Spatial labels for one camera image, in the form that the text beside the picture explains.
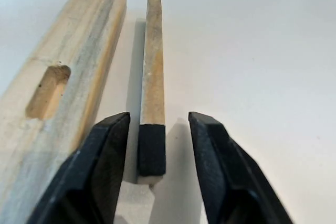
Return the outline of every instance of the wooden tenon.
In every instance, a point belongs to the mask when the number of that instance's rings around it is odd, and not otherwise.
[[[93,124],[126,0],[69,0],[0,100],[0,223],[25,223]]]
[[[140,184],[166,172],[161,0],[148,0],[138,142]]]

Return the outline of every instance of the unfinished wood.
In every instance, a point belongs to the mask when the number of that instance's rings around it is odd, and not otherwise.
[[[165,125],[161,0],[148,0],[138,138],[139,184],[165,174]]]
[[[0,223],[25,223],[95,119],[126,0],[69,0],[0,100]]]
[[[147,1],[140,124],[164,125],[161,0]]]

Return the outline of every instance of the black clamp jaw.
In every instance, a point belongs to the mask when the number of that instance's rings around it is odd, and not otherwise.
[[[209,224],[291,224],[257,163],[210,116],[189,113]],[[122,181],[129,113],[96,124],[60,167],[28,224],[111,224]]]
[[[189,113],[199,186],[209,224],[290,224],[257,163],[211,116]]]
[[[120,113],[93,126],[61,165],[28,224],[113,223],[129,124],[129,113]]]

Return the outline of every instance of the rectangular hole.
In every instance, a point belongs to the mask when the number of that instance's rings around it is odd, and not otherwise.
[[[68,66],[48,67],[26,108],[27,117],[40,120],[51,118],[63,96],[70,74]]]

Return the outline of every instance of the white table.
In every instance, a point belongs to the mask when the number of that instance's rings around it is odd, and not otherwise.
[[[66,0],[0,0],[0,93]],[[334,223],[336,0],[162,0],[167,174],[123,182],[117,224],[206,223],[188,111],[212,115],[260,165],[295,223]],[[133,181],[146,0],[128,12],[97,121],[130,111]]]

